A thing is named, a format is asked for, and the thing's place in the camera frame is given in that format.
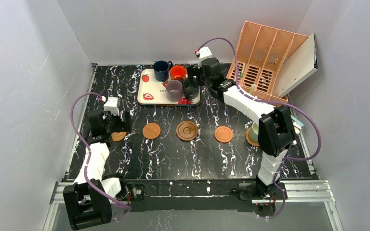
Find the dark ringed wooden coaster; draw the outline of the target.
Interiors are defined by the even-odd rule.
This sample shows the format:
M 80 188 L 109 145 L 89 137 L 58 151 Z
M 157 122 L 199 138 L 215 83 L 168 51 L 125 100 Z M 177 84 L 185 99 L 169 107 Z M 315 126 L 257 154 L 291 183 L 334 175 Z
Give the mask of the dark ringed wooden coaster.
M 183 121 L 177 126 L 176 134 L 183 141 L 191 141 L 198 135 L 198 127 L 192 121 Z

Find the light green mug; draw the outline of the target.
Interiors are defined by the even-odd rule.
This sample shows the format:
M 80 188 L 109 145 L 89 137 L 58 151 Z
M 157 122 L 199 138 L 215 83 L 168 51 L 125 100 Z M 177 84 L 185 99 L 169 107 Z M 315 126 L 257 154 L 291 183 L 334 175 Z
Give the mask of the light green mug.
M 253 122 L 248 133 L 249 139 L 254 143 L 258 143 L 258 133 L 259 133 L 258 125 Z

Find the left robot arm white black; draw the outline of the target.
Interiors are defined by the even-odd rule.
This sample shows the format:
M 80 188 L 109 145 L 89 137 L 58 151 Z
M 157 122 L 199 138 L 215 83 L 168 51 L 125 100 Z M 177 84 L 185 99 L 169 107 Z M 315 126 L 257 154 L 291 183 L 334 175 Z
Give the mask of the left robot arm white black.
M 130 132 L 130 113 L 123 116 L 96 109 L 88 114 L 90 132 L 84 138 L 86 155 L 79 175 L 63 190 L 63 198 L 71 229 L 74 231 L 107 224 L 112 220 L 112 202 L 123 191 L 122 177 L 103 176 L 110 155 L 112 133 Z

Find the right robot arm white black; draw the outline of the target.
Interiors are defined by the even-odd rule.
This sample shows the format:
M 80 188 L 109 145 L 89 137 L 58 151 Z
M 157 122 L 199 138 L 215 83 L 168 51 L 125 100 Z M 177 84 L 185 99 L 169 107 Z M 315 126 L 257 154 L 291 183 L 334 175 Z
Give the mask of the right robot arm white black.
M 191 83 L 205 86 L 214 98 L 236 108 L 258 126 L 258 143 L 263 154 L 255 191 L 262 196 L 273 193 L 284 157 L 295 140 L 290 110 L 254 98 L 223 75 L 216 58 L 193 64 L 186 71 Z

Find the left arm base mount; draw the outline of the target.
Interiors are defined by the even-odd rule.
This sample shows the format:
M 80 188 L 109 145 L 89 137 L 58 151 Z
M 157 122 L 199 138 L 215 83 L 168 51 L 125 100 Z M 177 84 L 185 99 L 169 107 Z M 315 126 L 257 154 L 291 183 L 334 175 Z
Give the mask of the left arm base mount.
M 132 208 L 133 202 L 139 202 L 145 199 L 145 185 L 126 184 L 123 186 L 122 190 L 115 196 L 115 199 Z M 111 201 L 111 208 L 113 211 L 113 215 L 111 218 L 112 222 L 119 221 L 131 212 L 131 210 L 122 208 L 113 201 Z

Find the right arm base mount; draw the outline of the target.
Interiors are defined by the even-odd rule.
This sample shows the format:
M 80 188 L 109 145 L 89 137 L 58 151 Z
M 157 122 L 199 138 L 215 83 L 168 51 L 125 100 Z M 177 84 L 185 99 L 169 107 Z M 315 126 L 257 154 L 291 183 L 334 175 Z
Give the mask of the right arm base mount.
M 288 198 L 284 184 L 240 183 L 230 194 L 242 201 L 251 201 L 256 217 L 269 220 L 278 216 Z

